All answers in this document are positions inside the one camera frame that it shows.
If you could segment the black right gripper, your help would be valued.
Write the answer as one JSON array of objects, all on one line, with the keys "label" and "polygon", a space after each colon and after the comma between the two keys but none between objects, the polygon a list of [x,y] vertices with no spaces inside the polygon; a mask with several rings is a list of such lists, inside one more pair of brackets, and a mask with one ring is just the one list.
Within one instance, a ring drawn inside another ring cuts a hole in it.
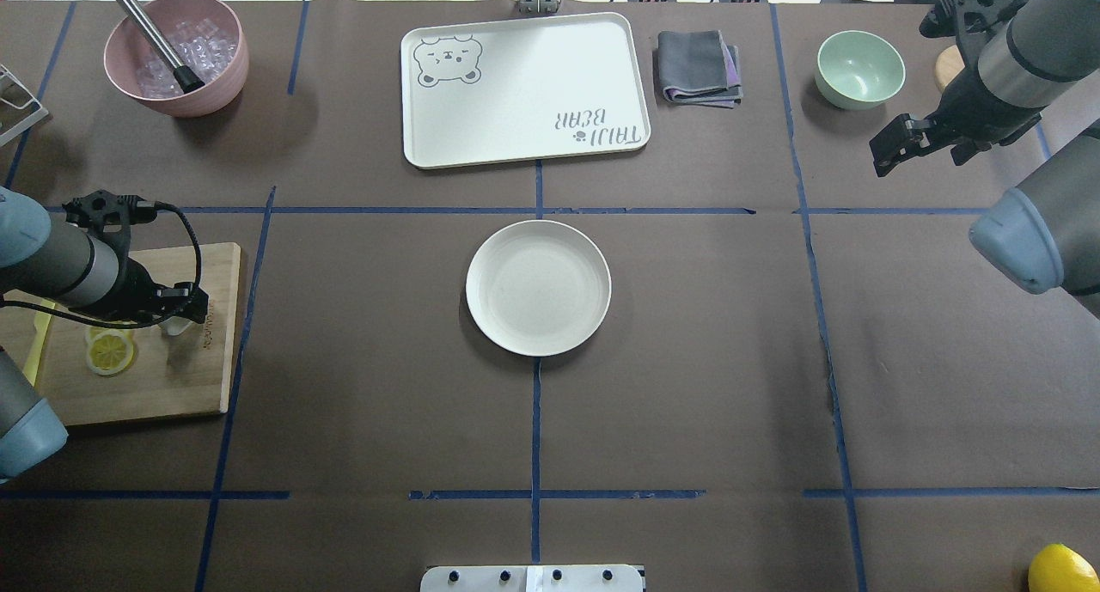
[{"label": "black right gripper", "polygon": [[1015,143],[1037,125],[1044,109],[1007,103],[987,90],[977,72],[960,72],[947,84],[938,109],[925,119],[897,116],[870,139],[875,174],[886,177],[897,165],[947,146],[960,166],[996,144]]}]

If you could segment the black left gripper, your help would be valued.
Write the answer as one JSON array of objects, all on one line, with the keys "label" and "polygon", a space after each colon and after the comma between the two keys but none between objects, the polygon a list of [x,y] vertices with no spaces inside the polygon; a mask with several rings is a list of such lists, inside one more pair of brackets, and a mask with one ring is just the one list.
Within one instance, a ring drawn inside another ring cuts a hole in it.
[{"label": "black left gripper", "polygon": [[205,324],[208,314],[209,296],[199,285],[155,283],[148,270],[131,257],[127,257],[122,278],[110,294],[110,321],[152,324],[173,317]]}]

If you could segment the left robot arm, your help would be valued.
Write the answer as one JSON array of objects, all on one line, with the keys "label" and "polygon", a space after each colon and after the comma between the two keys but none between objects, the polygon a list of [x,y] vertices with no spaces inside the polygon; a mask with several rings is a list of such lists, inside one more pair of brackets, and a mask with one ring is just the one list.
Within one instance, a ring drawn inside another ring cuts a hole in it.
[{"label": "left robot arm", "polygon": [[[64,220],[55,219],[35,199],[3,189],[3,293],[38,297],[38,313],[98,328],[205,321],[209,297],[199,275],[161,285],[129,254],[133,224],[150,223],[160,212],[177,215],[175,205],[97,190],[64,204]],[[11,357],[1,361],[1,412],[3,481],[23,474],[67,441],[58,415]]]}]

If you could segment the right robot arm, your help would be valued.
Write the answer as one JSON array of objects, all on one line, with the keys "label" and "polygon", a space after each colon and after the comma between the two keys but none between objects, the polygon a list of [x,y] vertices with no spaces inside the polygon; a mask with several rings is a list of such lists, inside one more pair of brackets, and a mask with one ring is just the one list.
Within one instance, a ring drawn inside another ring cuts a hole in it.
[{"label": "right robot arm", "polygon": [[[1097,0],[941,0],[920,35],[955,37],[963,72],[931,114],[901,114],[871,141],[877,176],[943,147],[956,165],[1007,146],[1097,72]],[[1062,288],[1097,311],[1097,125],[1085,129],[971,224],[971,244],[1032,294]]]}]

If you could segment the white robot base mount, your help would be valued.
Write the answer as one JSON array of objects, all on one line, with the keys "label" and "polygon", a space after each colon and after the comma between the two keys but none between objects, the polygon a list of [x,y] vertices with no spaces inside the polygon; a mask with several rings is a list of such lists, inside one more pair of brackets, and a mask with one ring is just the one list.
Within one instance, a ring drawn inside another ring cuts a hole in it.
[{"label": "white robot base mount", "polygon": [[440,564],[420,591],[645,591],[636,564]]}]

